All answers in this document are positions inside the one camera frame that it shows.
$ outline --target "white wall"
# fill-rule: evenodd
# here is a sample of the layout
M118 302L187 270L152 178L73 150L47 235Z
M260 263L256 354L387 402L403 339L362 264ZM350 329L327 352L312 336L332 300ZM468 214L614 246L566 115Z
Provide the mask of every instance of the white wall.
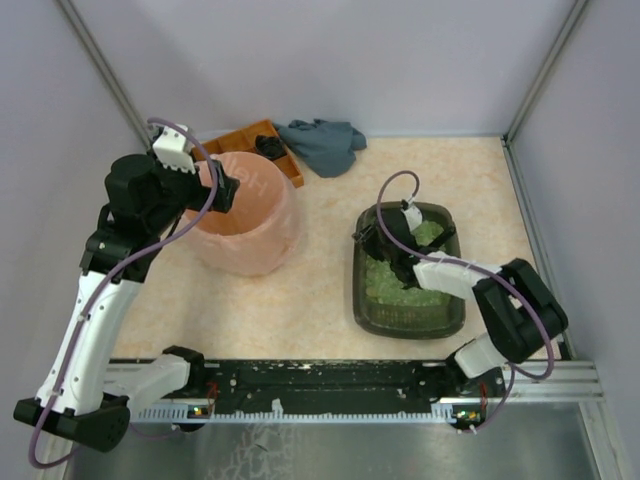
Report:
M0 446L2 477L31 478L31 427L12 418L55 357L104 175L141 147L53 2L0 16Z
M370 135L502 134L572 0L75 0L137 108Z
M640 2L592 2L516 154L581 356L640 473Z

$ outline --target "gray rag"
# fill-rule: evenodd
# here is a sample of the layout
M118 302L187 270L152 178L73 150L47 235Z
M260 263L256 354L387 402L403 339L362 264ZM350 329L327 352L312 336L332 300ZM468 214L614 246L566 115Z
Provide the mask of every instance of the gray rag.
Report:
M288 127L277 124L275 127L293 153L325 178L345 173L356 160L354 150L367 148L365 136L349 122L294 120Z

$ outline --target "orange tray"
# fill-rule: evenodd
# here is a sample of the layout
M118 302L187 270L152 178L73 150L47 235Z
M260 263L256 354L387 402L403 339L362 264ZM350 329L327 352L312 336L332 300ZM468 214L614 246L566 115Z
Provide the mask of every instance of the orange tray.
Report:
M209 153L224 153L224 152L251 152L258 153L255 148L256 137L258 135L265 135L267 137L279 137L278 132L271 123L271 120L262 120L248 127L241 128L231 133L227 133L222 137L209 140L202 145ZM291 156L291 153L285 149L287 154L284 157L280 157L274 160L273 163L282 170L282 172L289 177L293 186L298 188L304 185L304 178L298 168L298 164ZM202 155L197 149L192 150L196 160L204 160Z

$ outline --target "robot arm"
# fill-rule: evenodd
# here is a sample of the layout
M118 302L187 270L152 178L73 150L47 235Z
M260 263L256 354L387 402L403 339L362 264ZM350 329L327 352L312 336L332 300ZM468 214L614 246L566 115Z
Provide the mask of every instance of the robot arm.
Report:
M200 183L188 148L189 142L183 136L165 128L147 155L128 155L111 166L105 179L109 203L102 208L98 228L86 243L75 308L58 356L35 398L16 405L16 420L36 425L45 405L53 402L44 430L109 451L126 433L132 413L198 381L204 357L171 347L140 374L104 388L106 368L122 320L159 249L131 262L111 278L88 314L81 313L113 267L158 243L160 235L185 209L200 210L205 204L210 189ZM218 189L210 210L226 213L239 181L227 177L219 162L214 164ZM55 389L70 347L74 348L66 373L61 386Z
M522 363L544 346L542 336L525 308L518 305L495 278L445 261L452 257L438 249L455 234L455 229L444 231L427 247L420 247L411 232L423 218L411 201L403 201L399 209L383 210L382 217L396 239L411 250L428 254L433 260L420 260L400 250L382 231L377 220L354 235L369 256L388 262L405 288L448 293L476 301L480 308L487 332L463 345L447 361L459 384L505 363ZM502 266L475 262L473 265L513 285L535 310L550 338L567 328L567 316L562 307L528 262L515 259Z

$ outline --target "metal corner pole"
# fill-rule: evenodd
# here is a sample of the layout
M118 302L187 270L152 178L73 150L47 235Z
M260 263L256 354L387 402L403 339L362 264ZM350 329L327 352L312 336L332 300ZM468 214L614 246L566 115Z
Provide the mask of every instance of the metal corner pole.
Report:
M109 93L118 104L118 107L122 111L127 122L131 128L133 128L145 148L148 148L150 142L146 122L133 105L133 102L125 92L122 83L116 77L111 65L107 62L107 59L100 50L100 47L87 28L80 12L71 0L54 1L60 8L62 15L69 22L69 26L75 33L84 50L87 52L87 55L89 55L91 63L93 63L94 67L98 71L98 74L104 81L107 90L109 90Z
M585 18L587 6L590 4L590 0L575 0L571 7L567 18L565 19L558 35L556 36L549 53L547 54L535 80L531 84L531 87L527 91L525 98L516 112L508 131L502 137L502 146L504 149L507 166L511 175L522 218L524 220L527 236L529 237L529 243L531 244L531 251L536 261L537 268L540 276L545 283L551 288L551 290L557 295L558 285L554 279L551 260L547 255L547 251L544 247L544 242L540 235L539 223L535 216L535 211L531 202L531 197L527 192L526 182L523 178L522 169L518 162L516 152L513 149L513 142L520 132L524 122L533 111L537 100L540 98L544 87L547 85L551 74L554 71L555 66L558 63L559 58L565 51L570 39L577 31L578 26ZM560 345L562 349L566 349L566 355L573 357L575 351L570 341L568 334L563 335L564 345Z
M556 66L558 59L564 52L565 47L569 40L573 37L574 32L577 27L580 25L582 20L585 18L585 13L587 11L587 6L590 4L590 0L575 0L569 14L567 15L560 32L553 42L547 57L545 58L542 67L538 71L538 75L535 80L529 87L527 95L524 98L524 101L520 105L511 125L509 126L509 130L504 135L504 140L507 146L511 146L516 136L518 135L520 128L524 121L528 118L531 110L533 109L536 101L540 97L547 81L550 77L550 74L553 72L554 67Z
M534 110L538 99L543 94L559 59L566 50L578 27L586 17L590 0L575 0L567 18L560 29L544 63L542 64L534 82L529 88L520 108L502 137L502 146L514 190L524 220L525 229L531 244L531 250L540 272L540 276L549 287L558 294L558 284L554 278L551 260L544 247L540 228L535 216L531 197L527 192L523 172L515 152L514 141L522 130L525 121ZM571 344L570 334L565 333L563 340L569 358L575 358L575 350ZM578 365L583 362L571 360L567 365ZM579 401L582 420L584 422L586 440L591 447L597 470L602 479L631 480L633 472L626 449L621 440L615 419L611 416L604 398L584 399Z

